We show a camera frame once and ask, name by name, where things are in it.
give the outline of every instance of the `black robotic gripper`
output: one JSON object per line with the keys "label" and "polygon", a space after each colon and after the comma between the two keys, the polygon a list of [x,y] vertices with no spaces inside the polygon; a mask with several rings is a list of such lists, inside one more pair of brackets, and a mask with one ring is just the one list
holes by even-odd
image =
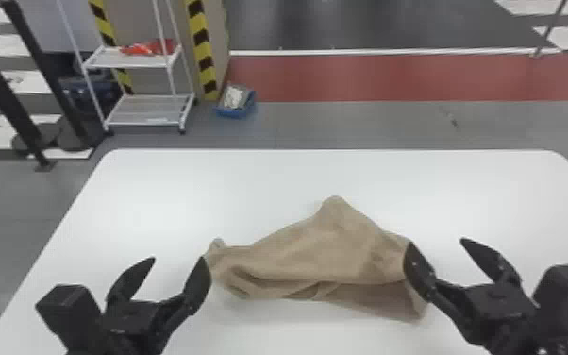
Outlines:
{"label": "black robotic gripper", "polygon": [[36,304],[38,313],[69,355],[156,355],[170,336],[205,301],[211,274],[203,258],[183,292],[161,302],[132,300],[154,265],[146,259],[114,282],[101,313],[82,285],[58,285]]}
{"label": "black robotic gripper", "polygon": [[411,244],[403,269],[416,292],[451,318],[468,343],[492,355],[568,355],[568,264],[549,268],[531,299],[499,252],[469,239],[460,243],[493,283],[462,287],[438,279]]}

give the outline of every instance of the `red floor stripe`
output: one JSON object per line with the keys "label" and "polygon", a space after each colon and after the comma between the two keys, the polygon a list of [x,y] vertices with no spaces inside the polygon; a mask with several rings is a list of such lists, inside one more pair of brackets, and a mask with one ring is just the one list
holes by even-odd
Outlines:
{"label": "red floor stripe", "polygon": [[260,101],[568,100],[568,54],[234,57]]}

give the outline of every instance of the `pole base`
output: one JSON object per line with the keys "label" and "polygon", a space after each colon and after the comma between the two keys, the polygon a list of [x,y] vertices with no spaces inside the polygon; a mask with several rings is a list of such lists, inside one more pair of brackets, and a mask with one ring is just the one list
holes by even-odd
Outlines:
{"label": "pole base", "polygon": [[48,173],[49,171],[53,170],[55,167],[55,161],[49,161],[46,165],[39,165],[33,169],[36,173]]}
{"label": "pole base", "polygon": [[[56,146],[58,135],[61,132],[61,127],[57,123],[39,124],[36,125],[36,128],[40,131],[40,134],[42,135],[42,140],[40,142],[36,142],[39,149],[45,149]],[[25,141],[18,134],[16,134],[11,139],[11,149],[13,149],[16,153],[20,154],[23,157],[31,153],[28,150]]]}
{"label": "pole base", "polygon": [[77,137],[64,117],[58,122],[61,126],[61,133],[58,136],[57,145],[61,150],[67,152],[81,152],[96,148],[106,137],[106,132],[98,122],[81,122],[84,130],[86,130],[85,137]]}

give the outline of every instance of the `gray floor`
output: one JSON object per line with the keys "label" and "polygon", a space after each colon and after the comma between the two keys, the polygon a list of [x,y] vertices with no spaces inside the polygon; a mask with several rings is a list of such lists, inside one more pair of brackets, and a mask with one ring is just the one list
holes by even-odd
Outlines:
{"label": "gray floor", "polygon": [[259,104],[245,120],[221,119],[201,106],[188,130],[187,136],[119,132],[90,161],[63,161],[48,174],[34,173],[32,162],[0,161],[0,314],[112,149],[546,148],[568,159],[568,102]]}

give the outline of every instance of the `black pole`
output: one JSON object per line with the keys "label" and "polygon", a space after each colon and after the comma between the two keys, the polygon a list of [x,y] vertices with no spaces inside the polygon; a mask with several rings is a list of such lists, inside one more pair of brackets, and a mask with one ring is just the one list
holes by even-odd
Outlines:
{"label": "black pole", "polygon": [[81,124],[81,120],[79,119],[76,110],[73,108],[68,97],[66,97],[64,90],[61,88],[57,73],[53,69],[51,62],[48,61],[42,52],[35,36],[33,36],[33,32],[31,32],[31,29],[26,22],[26,17],[20,8],[20,5],[18,5],[15,0],[2,0],[0,5],[15,26],[15,29],[18,31],[18,34],[25,43],[26,48],[28,48],[31,57],[35,60],[38,69],[42,72],[46,83],[51,88],[55,98],[58,100],[61,110],[64,113],[64,117],[66,117],[73,132],[79,138],[88,137],[86,128],[84,128]]}
{"label": "black pole", "polygon": [[533,53],[532,57],[538,57],[542,53],[543,44],[548,41],[548,37],[550,37],[550,34],[553,32],[553,28],[555,28],[557,22],[560,20],[563,9],[566,7],[566,3],[568,3],[568,0],[561,0],[560,4],[557,6],[557,10],[553,14],[553,17],[550,20],[550,24],[546,28],[546,32],[543,33],[543,42],[537,46],[537,49],[535,49],[535,53]]}
{"label": "black pole", "polygon": [[49,170],[53,164],[42,153],[42,148],[45,147],[42,134],[33,124],[25,107],[8,86],[2,74],[0,74],[0,110],[7,117],[13,129],[18,132],[28,150],[35,156],[41,169]]}

